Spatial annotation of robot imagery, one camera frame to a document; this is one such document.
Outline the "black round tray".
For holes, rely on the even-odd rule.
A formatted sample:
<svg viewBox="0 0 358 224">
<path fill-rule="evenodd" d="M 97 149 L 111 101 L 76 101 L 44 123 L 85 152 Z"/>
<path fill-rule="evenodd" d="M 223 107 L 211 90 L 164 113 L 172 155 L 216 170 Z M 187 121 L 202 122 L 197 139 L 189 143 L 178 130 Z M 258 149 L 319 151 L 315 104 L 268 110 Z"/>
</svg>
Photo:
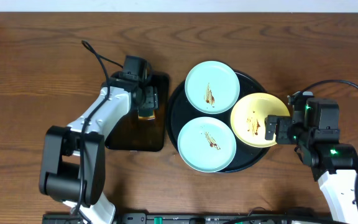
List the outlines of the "black round tray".
<svg viewBox="0 0 358 224">
<path fill-rule="evenodd" d="M 265 93 L 265 88 L 254 78 L 244 72 L 235 71 L 240 83 L 239 96 L 242 98 L 251 93 Z M 167 107 L 166 130 L 171 143 L 175 148 L 178 147 L 178 135 L 184 125 L 192 119 L 206 116 L 194 108 L 185 95 L 185 84 L 181 83 L 172 93 Z M 221 173 L 239 172 L 253 166 L 269 151 L 269 147 L 258 148 L 236 140 L 237 150 L 233 161 Z"/>
</svg>

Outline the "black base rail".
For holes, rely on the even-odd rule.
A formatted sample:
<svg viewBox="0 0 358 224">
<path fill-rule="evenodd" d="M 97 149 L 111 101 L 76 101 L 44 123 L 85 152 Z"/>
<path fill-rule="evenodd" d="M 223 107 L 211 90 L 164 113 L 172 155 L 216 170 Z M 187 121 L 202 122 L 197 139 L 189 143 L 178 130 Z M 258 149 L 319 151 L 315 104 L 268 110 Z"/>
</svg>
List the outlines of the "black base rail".
<svg viewBox="0 0 358 224">
<path fill-rule="evenodd" d="M 147 215 L 145 213 L 125 213 L 113 218 L 112 224 L 220 224 L 220 223 L 332 223 L 332 220 L 317 217 L 289 215 Z"/>
</svg>

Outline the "mint green plate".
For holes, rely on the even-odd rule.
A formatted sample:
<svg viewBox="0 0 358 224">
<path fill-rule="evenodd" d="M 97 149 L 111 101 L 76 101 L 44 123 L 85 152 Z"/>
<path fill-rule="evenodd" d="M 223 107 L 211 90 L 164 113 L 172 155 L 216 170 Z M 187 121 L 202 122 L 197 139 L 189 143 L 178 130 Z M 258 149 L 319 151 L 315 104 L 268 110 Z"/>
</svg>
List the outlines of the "mint green plate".
<svg viewBox="0 0 358 224">
<path fill-rule="evenodd" d="M 201 62 L 186 76 L 185 95 L 202 113 L 219 114 L 229 110 L 239 93 L 240 83 L 235 71 L 222 62 Z"/>
<path fill-rule="evenodd" d="M 200 172 L 219 172 L 236 155 L 236 139 L 231 129 L 212 117 L 187 122 L 179 132 L 178 152 L 185 163 Z"/>
</svg>

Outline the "yellow plate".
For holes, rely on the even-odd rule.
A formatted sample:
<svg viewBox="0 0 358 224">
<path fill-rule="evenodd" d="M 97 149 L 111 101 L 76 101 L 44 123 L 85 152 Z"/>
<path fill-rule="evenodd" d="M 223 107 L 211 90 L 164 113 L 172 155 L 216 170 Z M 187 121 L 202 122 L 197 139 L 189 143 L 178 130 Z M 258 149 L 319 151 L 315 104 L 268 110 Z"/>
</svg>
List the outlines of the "yellow plate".
<svg viewBox="0 0 358 224">
<path fill-rule="evenodd" d="M 265 119 L 268 115 L 289 116 L 287 106 L 268 93 L 252 93 L 241 98 L 231 111 L 231 128 L 243 143 L 258 148 L 271 147 L 276 141 L 266 140 Z"/>
</svg>

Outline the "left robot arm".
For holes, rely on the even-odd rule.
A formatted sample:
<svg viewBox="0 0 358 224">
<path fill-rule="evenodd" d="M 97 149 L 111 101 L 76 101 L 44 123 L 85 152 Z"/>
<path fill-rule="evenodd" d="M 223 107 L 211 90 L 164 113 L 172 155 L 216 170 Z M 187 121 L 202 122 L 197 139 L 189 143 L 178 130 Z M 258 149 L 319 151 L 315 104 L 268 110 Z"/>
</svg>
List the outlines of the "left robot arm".
<svg viewBox="0 0 358 224">
<path fill-rule="evenodd" d="M 51 126 L 45 135 L 39 189 L 70 207 L 61 223 L 112 223 L 115 206 L 103 194 L 105 139 L 130 110 L 158 108 L 158 90 L 118 80 L 102 87 L 96 101 L 65 127 Z"/>
</svg>

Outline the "orange green sponge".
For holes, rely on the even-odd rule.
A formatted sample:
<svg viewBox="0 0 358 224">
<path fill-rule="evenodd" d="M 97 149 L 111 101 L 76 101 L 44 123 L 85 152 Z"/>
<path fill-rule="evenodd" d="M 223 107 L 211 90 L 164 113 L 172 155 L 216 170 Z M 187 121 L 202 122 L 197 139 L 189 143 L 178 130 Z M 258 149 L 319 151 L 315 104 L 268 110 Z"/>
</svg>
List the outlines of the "orange green sponge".
<svg viewBox="0 0 358 224">
<path fill-rule="evenodd" d="M 153 120 L 153 119 L 155 119 L 155 115 L 154 114 L 152 114 L 150 116 L 140 116 L 140 115 L 138 115 L 138 119 L 139 120 Z"/>
</svg>

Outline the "black rectangular tray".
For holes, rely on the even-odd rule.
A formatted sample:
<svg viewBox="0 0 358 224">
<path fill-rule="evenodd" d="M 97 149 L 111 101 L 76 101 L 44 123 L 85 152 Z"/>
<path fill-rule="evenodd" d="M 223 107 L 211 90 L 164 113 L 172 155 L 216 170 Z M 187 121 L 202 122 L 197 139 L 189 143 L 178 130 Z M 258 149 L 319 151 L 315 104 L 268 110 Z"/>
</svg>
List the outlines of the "black rectangular tray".
<svg viewBox="0 0 358 224">
<path fill-rule="evenodd" d="M 155 72 L 152 75 L 146 86 L 155 86 L 158 91 L 155 119 L 139 120 L 137 111 L 130 109 L 106 138 L 105 146 L 108 149 L 158 152 L 163 148 L 169 81 L 166 73 Z"/>
</svg>

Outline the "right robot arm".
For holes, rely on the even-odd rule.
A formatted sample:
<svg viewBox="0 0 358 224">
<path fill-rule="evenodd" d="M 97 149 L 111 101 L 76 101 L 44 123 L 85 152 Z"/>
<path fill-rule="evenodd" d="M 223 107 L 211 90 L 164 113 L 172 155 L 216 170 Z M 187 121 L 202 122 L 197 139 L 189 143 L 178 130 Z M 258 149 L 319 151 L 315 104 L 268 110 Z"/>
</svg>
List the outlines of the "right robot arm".
<svg viewBox="0 0 358 224">
<path fill-rule="evenodd" d="M 339 115 L 269 115 L 267 140 L 292 144 L 300 161 L 311 168 L 329 205 L 333 220 L 358 223 L 358 155 L 354 146 L 339 142 Z"/>
</svg>

